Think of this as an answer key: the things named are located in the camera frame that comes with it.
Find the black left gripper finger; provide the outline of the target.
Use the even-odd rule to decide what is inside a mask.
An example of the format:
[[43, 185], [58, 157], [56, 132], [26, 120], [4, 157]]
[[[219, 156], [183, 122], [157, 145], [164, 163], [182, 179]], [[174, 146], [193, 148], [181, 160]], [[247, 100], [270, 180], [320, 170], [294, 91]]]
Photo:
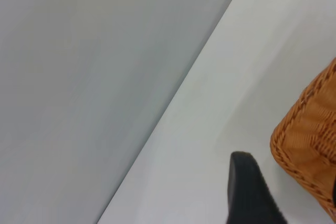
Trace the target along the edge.
[[227, 223], [287, 223], [251, 153], [231, 153], [227, 200]]

